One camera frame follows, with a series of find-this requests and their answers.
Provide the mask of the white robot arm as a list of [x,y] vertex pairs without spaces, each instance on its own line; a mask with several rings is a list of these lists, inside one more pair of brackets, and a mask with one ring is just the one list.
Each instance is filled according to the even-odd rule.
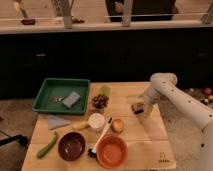
[[173,73],[153,74],[143,94],[144,103],[154,105],[165,96],[190,119],[203,133],[196,171],[213,171],[213,109],[177,88],[176,84],[177,76]]

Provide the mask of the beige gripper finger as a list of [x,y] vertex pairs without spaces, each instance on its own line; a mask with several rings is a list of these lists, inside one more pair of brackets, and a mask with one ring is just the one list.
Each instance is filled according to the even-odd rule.
[[150,107],[149,107],[149,113],[151,114],[152,111],[153,111],[153,106],[150,106]]
[[149,116],[149,112],[148,112],[148,111],[144,111],[143,116],[144,116],[145,118],[147,118],[147,117]]

